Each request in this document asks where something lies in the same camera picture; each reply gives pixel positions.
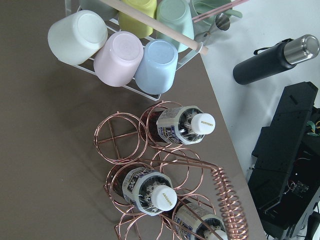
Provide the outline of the tea bottle white cap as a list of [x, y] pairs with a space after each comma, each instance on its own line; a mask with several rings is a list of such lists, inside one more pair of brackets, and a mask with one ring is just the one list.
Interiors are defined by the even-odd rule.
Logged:
[[214, 117], [196, 105], [149, 110], [141, 120], [155, 142], [169, 144], [197, 144], [216, 127]]

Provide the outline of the copper wire bottle basket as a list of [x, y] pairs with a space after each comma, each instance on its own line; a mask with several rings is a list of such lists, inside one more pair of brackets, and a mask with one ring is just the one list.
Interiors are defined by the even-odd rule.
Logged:
[[215, 127], [211, 114], [172, 101], [141, 116], [114, 113], [96, 127], [94, 146], [112, 164], [104, 189], [121, 213], [118, 239], [248, 239], [243, 207], [224, 169], [190, 149]]

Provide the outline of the blue plastic cup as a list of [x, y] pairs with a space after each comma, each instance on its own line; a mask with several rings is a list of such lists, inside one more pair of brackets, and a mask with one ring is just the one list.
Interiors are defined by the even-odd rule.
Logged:
[[167, 92], [174, 83], [177, 63], [178, 51], [172, 43], [164, 39], [150, 41], [134, 75], [137, 86], [151, 95]]

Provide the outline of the pink plastic cup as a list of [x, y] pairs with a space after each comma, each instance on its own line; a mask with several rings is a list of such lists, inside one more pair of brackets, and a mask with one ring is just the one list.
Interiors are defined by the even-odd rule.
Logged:
[[128, 31], [111, 35], [93, 61], [94, 72], [106, 85], [123, 87], [134, 77], [144, 55], [140, 39]]

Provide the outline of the green plastic cup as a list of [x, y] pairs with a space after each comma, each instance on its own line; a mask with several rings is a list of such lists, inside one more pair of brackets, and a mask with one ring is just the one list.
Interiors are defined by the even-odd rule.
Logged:
[[162, 0], [156, 9], [156, 20], [194, 39], [191, 10], [186, 0]]

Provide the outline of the yellow plastic cup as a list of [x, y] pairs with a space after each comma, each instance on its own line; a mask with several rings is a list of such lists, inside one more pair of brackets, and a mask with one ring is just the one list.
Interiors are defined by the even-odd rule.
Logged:
[[[156, 0], [123, 0], [123, 3], [131, 6], [145, 15], [155, 18], [157, 1]], [[122, 12], [119, 12], [118, 23], [122, 31], [130, 32], [139, 39], [150, 36], [154, 29]]]

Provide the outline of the green cloth with straws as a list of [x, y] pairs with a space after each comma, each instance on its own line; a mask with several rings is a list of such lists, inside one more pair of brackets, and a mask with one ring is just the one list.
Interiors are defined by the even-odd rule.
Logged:
[[189, 3], [192, 20], [195, 23], [198, 16], [208, 13], [209, 17], [199, 20], [200, 23], [211, 25], [217, 14], [213, 11], [224, 5], [230, 4], [232, 0], [191, 0]]

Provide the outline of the steel jigger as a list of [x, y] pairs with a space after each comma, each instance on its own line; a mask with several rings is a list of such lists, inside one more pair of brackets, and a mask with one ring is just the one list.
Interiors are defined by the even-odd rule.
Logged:
[[215, 16], [214, 22], [210, 28], [205, 32], [198, 33], [194, 37], [194, 40], [199, 43], [204, 43], [212, 37], [214, 33], [227, 31], [230, 28], [230, 25], [230, 18], [224, 13], [219, 13]]

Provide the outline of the white plastic cup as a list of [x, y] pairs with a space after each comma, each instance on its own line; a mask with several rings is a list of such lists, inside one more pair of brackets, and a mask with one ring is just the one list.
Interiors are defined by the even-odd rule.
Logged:
[[51, 52], [61, 62], [79, 65], [103, 47], [108, 31], [95, 12], [81, 10], [57, 22], [49, 29], [47, 41]]

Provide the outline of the black thermos flask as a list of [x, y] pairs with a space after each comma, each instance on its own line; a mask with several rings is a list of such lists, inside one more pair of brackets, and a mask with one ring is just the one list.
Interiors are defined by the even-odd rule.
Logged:
[[240, 85], [247, 85], [288, 71], [297, 64], [318, 56], [320, 41], [311, 34], [287, 38], [272, 47], [254, 51], [253, 56], [233, 68], [233, 78]]

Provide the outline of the black electronics chassis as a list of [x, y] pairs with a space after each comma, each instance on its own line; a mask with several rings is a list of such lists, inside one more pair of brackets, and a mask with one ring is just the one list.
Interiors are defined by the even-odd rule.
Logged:
[[248, 186], [266, 234], [289, 240], [320, 200], [320, 111], [312, 82], [286, 86], [269, 126], [261, 129]]

